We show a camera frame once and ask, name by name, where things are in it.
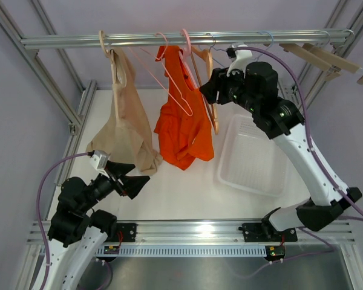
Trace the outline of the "thick pink plastic hanger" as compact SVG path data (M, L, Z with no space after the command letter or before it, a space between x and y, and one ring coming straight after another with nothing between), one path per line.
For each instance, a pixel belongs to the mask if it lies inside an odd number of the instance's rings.
M198 56L201 60L204 61L206 66L207 77L208 79L210 79L213 69L212 55L208 49L200 50L192 46L188 32L184 28L181 29L180 33L186 40L186 46L183 48L181 59L183 60L183 63L188 71L188 74L192 79L194 88L198 88L202 85L202 81L199 75L196 61L194 60L194 56Z

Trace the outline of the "orange t shirt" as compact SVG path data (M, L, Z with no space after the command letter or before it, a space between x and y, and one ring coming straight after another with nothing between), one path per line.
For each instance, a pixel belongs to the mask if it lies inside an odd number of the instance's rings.
M213 159L214 147L203 97L181 54L178 46L161 46L158 50L157 57L165 61L170 95L161 107L154 132L158 134L163 159L186 170L195 159Z

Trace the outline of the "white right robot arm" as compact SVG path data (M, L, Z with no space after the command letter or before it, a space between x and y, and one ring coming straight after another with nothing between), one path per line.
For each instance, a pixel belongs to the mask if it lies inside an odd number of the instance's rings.
M288 157L304 181L310 197L299 204L278 207L261 220L261 232L275 240L291 228L319 231L335 221L362 198L357 187L349 187L327 164L312 139L306 122L294 103L278 93L278 73L266 62L252 62L244 71L216 68L200 87L208 103L235 103L252 114L263 131Z

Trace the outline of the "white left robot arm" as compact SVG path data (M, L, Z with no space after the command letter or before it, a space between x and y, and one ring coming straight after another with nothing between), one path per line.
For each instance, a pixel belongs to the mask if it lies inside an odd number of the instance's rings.
M98 175L89 184L72 177L61 186L50 227L42 233L45 266L39 270L33 289L76 289L104 242L117 243L111 253L118 254L122 242L136 240L136 224L120 223L104 210L89 211L114 192L134 199L150 177L129 176L133 164L114 163L101 156L93 155L90 163Z

